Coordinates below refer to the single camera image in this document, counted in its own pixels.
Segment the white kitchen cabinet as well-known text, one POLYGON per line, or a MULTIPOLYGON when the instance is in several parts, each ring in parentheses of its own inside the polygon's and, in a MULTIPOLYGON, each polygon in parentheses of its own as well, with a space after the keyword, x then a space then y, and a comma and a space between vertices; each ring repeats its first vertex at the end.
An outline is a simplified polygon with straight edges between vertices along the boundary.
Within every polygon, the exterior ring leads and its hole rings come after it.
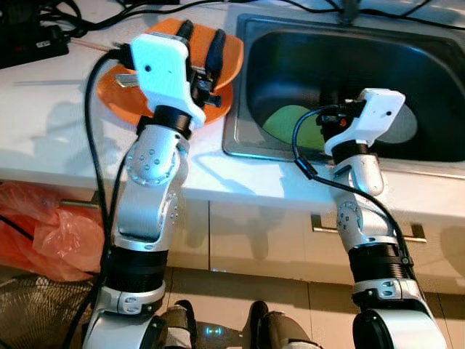
MULTIPOLYGON (((389 173, 383 200, 404 230, 421 223, 428 242, 408 242, 426 292, 465 289, 465 182, 457 177, 389 173)), ((179 232, 169 254, 175 267, 288 278, 353 282, 336 233, 316 233, 312 214, 335 227, 328 189, 276 167, 210 172, 196 167, 184 182, 179 232)))

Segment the green plate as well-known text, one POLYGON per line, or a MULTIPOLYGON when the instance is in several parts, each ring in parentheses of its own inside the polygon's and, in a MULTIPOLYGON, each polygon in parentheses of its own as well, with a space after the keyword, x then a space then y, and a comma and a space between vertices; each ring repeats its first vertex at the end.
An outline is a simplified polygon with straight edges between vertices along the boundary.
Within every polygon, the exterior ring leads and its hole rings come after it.
MULTIPOLYGON (((291 144, 296 123, 300 117, 310 111, 310 109, 296 104, 283 106, 266 120, 262 128, 275 139, 291 144)), ((298 146, 316 151, 322 151, 323 147, 325 147, 321 127, 316 124, 316 116, 309 116, 302 123, 298 135, 298 146)))

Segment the stainless steel sink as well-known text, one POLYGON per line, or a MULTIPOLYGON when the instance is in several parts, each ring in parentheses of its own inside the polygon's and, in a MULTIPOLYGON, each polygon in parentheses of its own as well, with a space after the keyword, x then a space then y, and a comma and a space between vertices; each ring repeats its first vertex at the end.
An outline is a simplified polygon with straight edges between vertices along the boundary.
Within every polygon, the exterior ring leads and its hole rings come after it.
POLYGON ((262 125, 283 106, 321 106, 322 84, 339 84, 349 95, 391 89, 406 96, 418 132, 406 143, 375 142, 383 159, 465 159, 465 60, 451 38, 262 15, 239 16, 237 36, 245 60, 224 120, 225 153, 291 160, 290 145, 262 125))

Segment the grey bowl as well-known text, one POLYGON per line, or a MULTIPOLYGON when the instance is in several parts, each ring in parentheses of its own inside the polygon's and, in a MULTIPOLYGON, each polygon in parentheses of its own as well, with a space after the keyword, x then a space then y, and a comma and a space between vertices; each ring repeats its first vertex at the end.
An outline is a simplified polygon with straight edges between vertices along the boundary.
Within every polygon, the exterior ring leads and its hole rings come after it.
POLYGON ((418 132, 418 121, 415 113, 406 104, 396 113, 391 126, 379 136, 378 142, 388 144, 406 143, 412 140, 418 132))

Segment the orange plate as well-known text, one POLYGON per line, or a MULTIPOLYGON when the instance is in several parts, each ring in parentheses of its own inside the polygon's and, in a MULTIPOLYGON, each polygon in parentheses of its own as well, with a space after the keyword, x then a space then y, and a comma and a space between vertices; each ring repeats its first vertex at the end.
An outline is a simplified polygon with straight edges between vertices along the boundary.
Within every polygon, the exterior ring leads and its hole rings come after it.
MULTIPOLYGON (((140 117, 153 116, 153 111, 148 107, 148 100, 139 87, 121 87, 116 82, 116 74, 133 72, 119 64, 109 67, 107 72, 103 73, 103 76, 97 81, 96 93, 102 103, 120 120, 126 121, 130 125, 137 125, 140 117)), ((235 102, 235 87, 232 84, 226 84, 222 89, 218 89, 218 94, 222 99, 222 104, 219 107, 205 106, 206 125, 226 116, 235 102)))

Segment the dark metal faucet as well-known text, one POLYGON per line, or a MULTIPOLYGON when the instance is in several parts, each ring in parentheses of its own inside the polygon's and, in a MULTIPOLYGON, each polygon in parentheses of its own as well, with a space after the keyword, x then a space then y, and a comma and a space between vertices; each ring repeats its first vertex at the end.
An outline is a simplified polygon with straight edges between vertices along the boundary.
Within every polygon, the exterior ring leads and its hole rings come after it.
POLYGON ((352 25, 361 13, 361 0, 341 0, 343 10, 340 13, 340 23, 352 25))

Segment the black power strip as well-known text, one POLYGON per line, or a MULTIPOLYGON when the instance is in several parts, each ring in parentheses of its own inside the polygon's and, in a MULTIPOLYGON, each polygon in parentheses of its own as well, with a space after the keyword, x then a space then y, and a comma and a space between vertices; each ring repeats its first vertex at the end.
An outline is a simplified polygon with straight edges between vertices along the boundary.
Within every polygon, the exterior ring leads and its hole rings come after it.
POLYGON ((68 40, 57 25, 0 25, 0 69, 52 59, 67 53, 68 40))

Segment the red plastic bag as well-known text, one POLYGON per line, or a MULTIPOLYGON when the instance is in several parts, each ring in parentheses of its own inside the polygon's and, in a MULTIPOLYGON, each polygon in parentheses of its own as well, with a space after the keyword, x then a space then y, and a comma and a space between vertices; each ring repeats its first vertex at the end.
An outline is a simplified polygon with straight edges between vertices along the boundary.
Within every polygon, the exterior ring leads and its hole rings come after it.
POLYGON ((102 215, 60 200, 59 190, 0 184, 0 265, 54 281, 84 281, 100 272, 102 215))

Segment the robot right leg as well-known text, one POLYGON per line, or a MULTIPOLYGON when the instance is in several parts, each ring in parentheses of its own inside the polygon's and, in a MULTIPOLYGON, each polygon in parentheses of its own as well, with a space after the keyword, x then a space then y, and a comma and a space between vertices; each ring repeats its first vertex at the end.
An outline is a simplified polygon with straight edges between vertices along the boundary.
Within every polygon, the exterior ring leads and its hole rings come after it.
POLYGON ((296 320, 270 311, 266 302, 255 300, 249 310, 245 349, 323 349, 313 342, 296 320))

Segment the robot leg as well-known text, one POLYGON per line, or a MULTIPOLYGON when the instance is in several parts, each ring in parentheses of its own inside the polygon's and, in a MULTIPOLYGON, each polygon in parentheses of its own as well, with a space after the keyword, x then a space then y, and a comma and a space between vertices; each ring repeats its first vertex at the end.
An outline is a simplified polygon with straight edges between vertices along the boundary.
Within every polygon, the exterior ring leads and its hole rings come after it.
POLYGON ((160 315, 160 319, 165 326, 156 349, 196 349, 198 329, 189 300, 177 300, 160 315))
POLYGON ((249 310, 245 349, 323 349, 313 342, 296 320, 270 311, 266 302, 255 300, 249 310))

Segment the robot left leg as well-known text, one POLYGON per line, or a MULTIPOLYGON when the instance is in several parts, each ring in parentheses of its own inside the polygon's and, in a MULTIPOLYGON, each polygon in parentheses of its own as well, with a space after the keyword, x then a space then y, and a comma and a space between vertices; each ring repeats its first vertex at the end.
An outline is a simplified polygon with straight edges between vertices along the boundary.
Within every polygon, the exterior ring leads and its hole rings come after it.
POLYGON ((160 315, 160 319, 165 326, 156 349, 196 349, 198 329, 189 300, 177 300, 160 315))

